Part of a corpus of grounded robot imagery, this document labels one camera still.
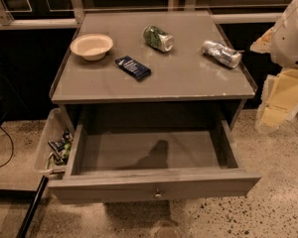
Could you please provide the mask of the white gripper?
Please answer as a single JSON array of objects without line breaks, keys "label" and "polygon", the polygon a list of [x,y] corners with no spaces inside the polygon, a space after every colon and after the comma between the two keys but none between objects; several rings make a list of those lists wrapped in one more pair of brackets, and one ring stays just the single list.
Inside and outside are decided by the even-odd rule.
[{"label": "white gripper", "polygon": [[273,28],[253,42],[250,50],[269,54],[283,67],[264,81],[256,114],[257,130],[277,130],[298,113],[298,0],[293,0]]}]

